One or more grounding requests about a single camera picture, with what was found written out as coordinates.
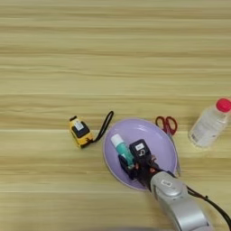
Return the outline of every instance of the white cap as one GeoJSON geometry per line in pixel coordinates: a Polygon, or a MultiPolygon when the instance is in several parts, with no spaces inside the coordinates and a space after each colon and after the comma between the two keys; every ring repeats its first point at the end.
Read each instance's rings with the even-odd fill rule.
{"type": "Polygon", "coordinates": [[[120,143],[123,143],[124,141],[123,141],[122,137],[119,134],[114,134],[111,137],[111,142],[114,145],[114,147],[116,148],[120,143]]]}

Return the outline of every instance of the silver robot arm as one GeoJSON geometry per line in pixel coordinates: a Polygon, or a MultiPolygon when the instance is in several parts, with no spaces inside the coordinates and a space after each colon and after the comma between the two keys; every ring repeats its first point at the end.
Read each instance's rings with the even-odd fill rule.
{"type": "Polygon", "coordinates": [[[186,185],[165,171],[151,179],[151,192],[177,231],[213,231],[213,227],[186,185]]]}

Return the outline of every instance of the red scissors handle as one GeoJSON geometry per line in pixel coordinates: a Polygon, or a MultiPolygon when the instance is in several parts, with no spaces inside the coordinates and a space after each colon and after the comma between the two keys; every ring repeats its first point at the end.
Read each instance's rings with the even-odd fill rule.
{"type": "Polygon", "coordinates": [[[177,124],[176,120],[171,116],[167,116],[166,118],[164,118],[163,116],[157,116],[155,119],[155,123],[166,134],[168,132],[170,132],[171,135],[174,135],[178,129],[178,124],[177,124]]]}

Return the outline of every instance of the white bottle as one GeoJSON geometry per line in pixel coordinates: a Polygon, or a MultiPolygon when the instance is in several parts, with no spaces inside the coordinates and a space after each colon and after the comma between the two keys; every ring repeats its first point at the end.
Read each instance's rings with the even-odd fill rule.
{"type": "Polygon", "coordinates": [[[205,109],[189,131],[189,139],[199,147],[209,147],[228,125],[231,101],[220,98],[215,106],[205,109]]]}

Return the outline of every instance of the pink bottle cap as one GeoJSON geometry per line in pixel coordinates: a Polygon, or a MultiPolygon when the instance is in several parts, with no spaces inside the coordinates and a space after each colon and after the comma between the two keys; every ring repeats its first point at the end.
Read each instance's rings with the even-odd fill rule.
{"type": "Polygon", "coordinates": [[[231,110],[231,101],[227,98],[220,98],[217,101],[217,109],[221,112],[229,112],[231,110]]]}

